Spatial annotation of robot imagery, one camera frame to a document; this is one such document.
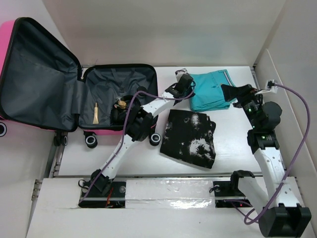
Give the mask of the black belt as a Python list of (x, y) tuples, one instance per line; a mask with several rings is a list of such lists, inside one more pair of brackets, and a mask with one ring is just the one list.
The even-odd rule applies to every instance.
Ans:
[(126, 95), (116, 99), (110, 112), (111, 125), (123, 125), (132, 98), (132, 95)]

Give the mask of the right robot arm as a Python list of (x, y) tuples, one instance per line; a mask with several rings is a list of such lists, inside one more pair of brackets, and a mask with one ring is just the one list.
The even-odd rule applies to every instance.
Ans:
[(276, 102), (263, 102), (264, 91), (250, 84), (241, 87), (222, 84), (221, 89), (225, 101), (236, 100), (233, 106), (243, 109), (252, 126), (247, 141), (266, 187), (265, 190), (261, 189), (250, 171), (238, 170), (231, 175), (230, 192), (244, 194), (257, 213), (253, 219), (246, 214), (245, 225), (257, 223), (266, 238), (301, 237), (312, 214), (308, 207), (300, 204), (286, 181), (300, 150), (296, 151), (288, 169), (284, 169), (274, 131), (281, 121), (282, 108)]

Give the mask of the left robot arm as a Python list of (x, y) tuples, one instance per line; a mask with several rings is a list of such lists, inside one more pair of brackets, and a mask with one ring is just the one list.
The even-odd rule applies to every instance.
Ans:
[[(194, 96), (193, 77), (185, 73), (176, 78), (177, 82), (169, 86), (161, 96), (140, 91), (132, 97), (126, 112), (121, 140), (106, 162), (91, 174), (88, 190), (93, 188), (101, 197), (108, 195), (110, 185), (121, 165), (128, 159), (130, 150), (148, 138), (154, 119), (160, 113), (172, 109), (177, 103)], [(133, 105), (139, 94), (150, 96), (154, 100), (143, 106)]]

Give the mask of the black white tie-dye shirt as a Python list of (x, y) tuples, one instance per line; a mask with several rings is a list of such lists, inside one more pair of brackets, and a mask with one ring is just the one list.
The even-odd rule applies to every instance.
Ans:
[(216, 123), (207, 114), (170, 110), (160, 153), (184, 163), (211, 169), (216, 152)]

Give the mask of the pink hard-shell suitcase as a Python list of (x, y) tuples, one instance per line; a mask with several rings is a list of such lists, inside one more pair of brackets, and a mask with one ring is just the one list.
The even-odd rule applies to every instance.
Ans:
[[(80, 128), (89, 148), (97, 135), (120, 134), (111, 125), (116, 99), (145, 91), (158, 94), (157, 73), (148, 64), (107, 64), (83, 69), (78, 58), (30, 17), (0, 26), (0, 134), (6, 121), (55, 132), (55, 146), (67, 145), (69, 132)], [(134, 104), (153, 98), (139, 94)], [(93, 124), (98, 103), (99, 123)]]

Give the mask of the teal shorts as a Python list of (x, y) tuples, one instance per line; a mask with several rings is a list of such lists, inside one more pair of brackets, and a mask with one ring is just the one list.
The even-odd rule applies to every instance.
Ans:
[(203, 74), (191, 74), (196, 84), (195, 96), (190, 99), (190, 108), (194, 112), (229, 109), (230, 103), (224, 99), (221, 86), (234, 86), (226, 69)]

